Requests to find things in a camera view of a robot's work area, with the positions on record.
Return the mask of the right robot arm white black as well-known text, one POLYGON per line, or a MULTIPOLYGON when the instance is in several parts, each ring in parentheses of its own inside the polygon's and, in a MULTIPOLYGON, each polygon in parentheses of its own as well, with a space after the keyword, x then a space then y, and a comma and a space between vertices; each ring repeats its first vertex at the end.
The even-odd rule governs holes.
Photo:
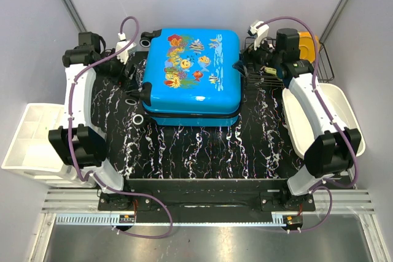
POLYGON ((254 42, 240 52, 234 67, 245 77, 251 74, 248 66, 255 71, 274 69, 311 126, 314 141, 304 154, 304 165, 287 179, 278 197, 280 206, 290 211, 323 182, 342 186, 333 177, 355 166, 362 135, 357 128, 349 128, 326 100, 317 78, 317 37, 311 32, 283 28, 277 30, 270 44, 268 31, 268 25, 262 22, 249 27, 254 42))

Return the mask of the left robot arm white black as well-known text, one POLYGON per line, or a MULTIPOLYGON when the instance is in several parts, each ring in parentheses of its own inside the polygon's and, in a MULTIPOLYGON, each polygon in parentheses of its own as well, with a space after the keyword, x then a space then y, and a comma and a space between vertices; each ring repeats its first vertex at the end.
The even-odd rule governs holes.
POLYGON ((91 121, 91 99, 98 74, 121 83, 136 44, 119 32, 115 48, 106 49, 104 39, 92 32, 80 33, 78 45, 65 51, 62 62, 66 74, 64 115, 61 125, 49 131, 49 142, 62 160, 83 183, 101 189, 101 210, 136 210, 138 201, 125 191, 124 178, 109 161, 106 133, 91 121))

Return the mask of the blue cartoon fish suitcase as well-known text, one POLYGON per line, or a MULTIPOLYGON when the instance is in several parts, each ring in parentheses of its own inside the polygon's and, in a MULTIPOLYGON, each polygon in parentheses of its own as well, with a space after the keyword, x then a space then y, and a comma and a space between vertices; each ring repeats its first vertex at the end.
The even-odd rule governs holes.
POLYGON ((236 123, 243 100, 237 33, 227 29, 163 28, 143 32, 148 48, 141 89, 132 91, 143 112, 160 126, 223 127, 236 123))

